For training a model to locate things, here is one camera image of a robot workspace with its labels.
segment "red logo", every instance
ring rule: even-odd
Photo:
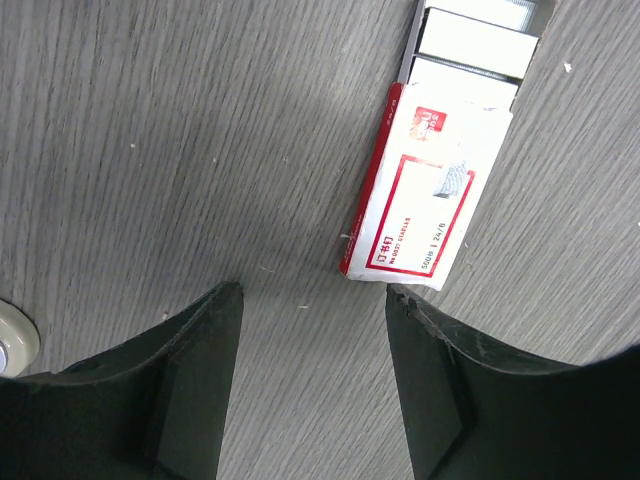
[[[446,118],[446,113],[418,107],[416,114],[413,116],[413,123],[411,124],[409,135],[414,140],[426,142],[431,135],[442,131]]]

